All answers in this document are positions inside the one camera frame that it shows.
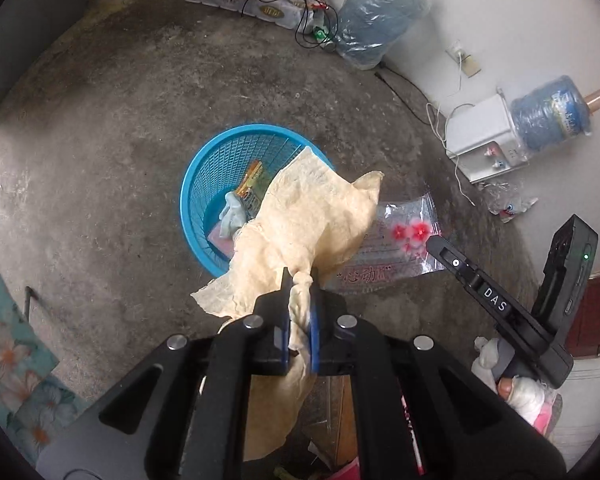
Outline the white gloved right hand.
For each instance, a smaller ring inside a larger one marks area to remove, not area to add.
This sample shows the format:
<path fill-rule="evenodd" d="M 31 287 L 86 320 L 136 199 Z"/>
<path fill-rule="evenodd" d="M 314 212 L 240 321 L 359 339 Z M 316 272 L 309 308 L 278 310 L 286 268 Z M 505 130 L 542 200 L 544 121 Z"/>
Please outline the white gloved right hand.
<path fill-rule="evenodd" d="M 479 336 L 474 341 L 478 356 L 471 373 L 497 393 L 518 415 L 544 437 L 549 437 L 562 414 L 562 396 L 538 380 L 514 376 L 496 378 L 496 367 L 503 363 L 505 341 Z"/>

